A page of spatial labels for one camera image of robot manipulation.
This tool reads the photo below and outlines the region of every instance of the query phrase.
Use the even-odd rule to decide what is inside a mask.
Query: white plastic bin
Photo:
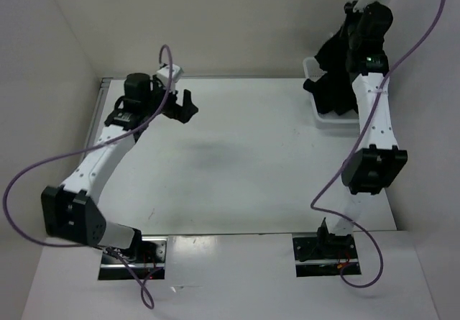
[[[305,77],[312,81],[317,81],[325,73],[319,68],[318,61],[314,57],[305,58],[303,61],[303,70]],[[318,128],[359,128],[358,114],[353,110],[339,116],[334,112],[327,114],[319,114],[316,109],[315,99],[313,95],[310,95],[311,106],[313,107],[313,115],[315,117],[315,123]]]

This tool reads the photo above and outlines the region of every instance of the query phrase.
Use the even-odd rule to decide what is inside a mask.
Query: scratch on table
[[[152,210],[152,213],[150,214],[149,219],[152,218],[154,213],[155,213],[155,209]]]

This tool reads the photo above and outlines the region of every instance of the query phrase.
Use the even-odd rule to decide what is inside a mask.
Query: wall
[[[349,0],[57,0],[100,76],[152,72],[162,43],[188,75],[302,76]]]
[[[0,189],[30,163],[82,147],[98,80],[53,0],[0,0]],[[75,160],[26,175],[10,196],[20,227],[43,239],[41,190]],[[20,319],[41,248],[0,216],[1,318]]]
[[[392,0],[386,48],[395,61],[432,22],[439,0]],[[460,303],[460,0],[447,0],[429,40],[391,80],[390,108],[406,167],[387,192],[399,229],[410,230],[441,320]]]

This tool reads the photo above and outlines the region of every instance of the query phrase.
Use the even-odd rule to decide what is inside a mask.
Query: black fabric
[[[319,114],[335,111],[342,115],[350,110],[358,112],[356,96],[345,68],[347,51],[348,42],[340,38],[338,31],[315,56],[326,74],[316,82],[307,79],[303,88],[313,95]]]

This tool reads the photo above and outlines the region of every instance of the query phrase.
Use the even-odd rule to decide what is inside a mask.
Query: white wall
[[[0,189],[30,163],[82,147],[98,81],[53,0],[0,0]],[[75,160],[26,175],[10,196],[17,223],[45,236],[40,193]],[[0,216],[1,318],[20,319],[41,248]]]
[[[392,0],[391,60],[432,22],[439,0]],[[447,0],[429,40],[391,80],[390,108],[409,161],[387,192],[400,229],[410,230],[441,320],[460,314],[460,0]]]
[[[152,72],[162,43],[185,72],[302,76],[349,0],[57,0],[100,76]]]

